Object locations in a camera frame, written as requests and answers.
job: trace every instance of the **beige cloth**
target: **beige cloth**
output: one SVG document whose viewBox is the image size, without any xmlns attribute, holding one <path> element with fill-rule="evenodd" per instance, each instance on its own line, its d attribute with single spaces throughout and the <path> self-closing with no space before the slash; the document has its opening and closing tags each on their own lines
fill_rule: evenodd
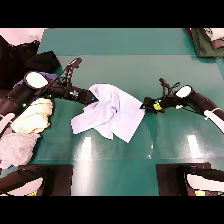
<svg viewBox="0 0 224 224">
<path fill-rule="evenodd" d="M 224 38 L 224 28 L 204 28 L 211 41 Z"/>
<path fill-rule="evenodd" d="M 52 114 L 53 103 L 49 99 L 34 101 L 12 124 L 15 132 L 40 133 L 47 128 L 48 116 Z"/>
</svg>

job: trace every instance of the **white cloth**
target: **white cloth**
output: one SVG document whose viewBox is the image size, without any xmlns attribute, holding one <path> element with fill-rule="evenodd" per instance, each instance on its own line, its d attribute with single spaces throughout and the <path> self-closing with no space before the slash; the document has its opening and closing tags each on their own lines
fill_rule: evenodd
<svg viewBox="0 0 224 224">
<path fill-rule="evenodd" d="M 10 133 L 0 140 L 0 168 L 7 169 L 11 165 L 26 165 L 32 155 L 37 138 L 36 133 Z"/>
<path fill-rule="evenodd" d="M 99 101 L 72 119 L 73 133 L 94 128 L 105 138 L 113 139 L 115 134 L 130 142 L 145 115 L 145 110 L 140 109 L 142 102 L 109 84 L 95 84 L 89 90 Z"/>
<path fill-rule="evenodd" d="M 207 36 L 213 40 L 224 38 L 224 28 L 204 28 Z"/>
<path fill-rule="evenodd" d="M 48 116 L 52 114 L 51 100 L 39 98 L 34 101 L 12 124 L 15 132 L 40 133 L 47 128 Z"/>
</svg>

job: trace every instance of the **black cloth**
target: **black cloth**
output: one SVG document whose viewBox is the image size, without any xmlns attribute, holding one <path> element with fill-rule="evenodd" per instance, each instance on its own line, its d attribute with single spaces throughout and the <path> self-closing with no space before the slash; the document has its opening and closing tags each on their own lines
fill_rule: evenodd
<svg viewBox="0 0 224 224">
<path fill-rule="evenodd" d="M 11 90 L 29 71 L 53 73 L 60 63 L 53 51 L 36 54 L 40 42 L 10 45 L 0 36 L 0 92 Z"/>
</svg>

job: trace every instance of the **pile of clothes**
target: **pile of clothes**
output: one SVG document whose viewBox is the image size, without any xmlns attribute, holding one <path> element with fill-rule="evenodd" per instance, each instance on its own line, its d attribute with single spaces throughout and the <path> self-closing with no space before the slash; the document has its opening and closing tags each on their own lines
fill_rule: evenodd
<svg viewBox="0 0 224 224">
<path fill-rule="evenodd" d="M 224 57 L 224 28 L 187 28 L 198 57 Z"/>
<path fill-rule="evenodd" d="M 50 79 L 57 77 L 50 74 L 60 66 L 56 55 L 53 51 L 37 54 L 38 46 L 37 41 L 12 46 L 0 36 L 0 99 L 21 84 L 29 71 L 40 72 Z M 0 139 L 0 169 L 26 165 L 30 161 L 40 133 L 50 125 L 48 117 L 52 109 L 50 99 L 39 98 L 4 132 Z"/>
</svg>

